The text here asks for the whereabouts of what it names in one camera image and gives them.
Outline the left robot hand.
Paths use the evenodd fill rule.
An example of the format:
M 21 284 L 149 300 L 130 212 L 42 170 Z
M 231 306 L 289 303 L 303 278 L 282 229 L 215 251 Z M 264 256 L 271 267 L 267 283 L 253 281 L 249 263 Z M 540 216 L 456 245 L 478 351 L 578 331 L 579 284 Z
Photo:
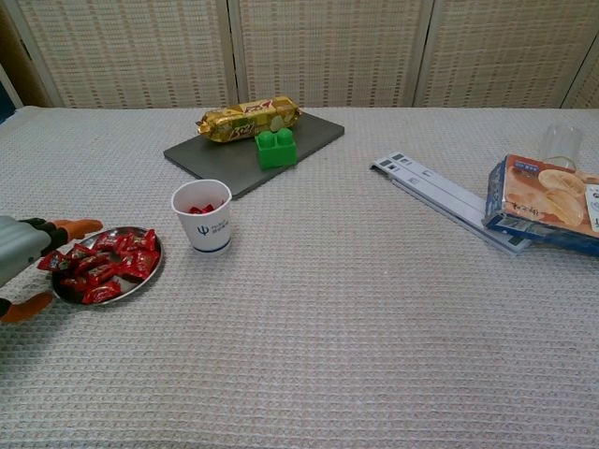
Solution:
M 11 281 L 39 258 L 57 250 L 73 239 L 99 231 L 103 224 L 98 220 L 41 218 L 17 220 L 1 216 L 1 285 Z M 13 303 L 1 298 L 1 322 L 16 323 L 31 318 L 45 309 L 53 295 L 46 291 L 36 294 L 23 303 Z

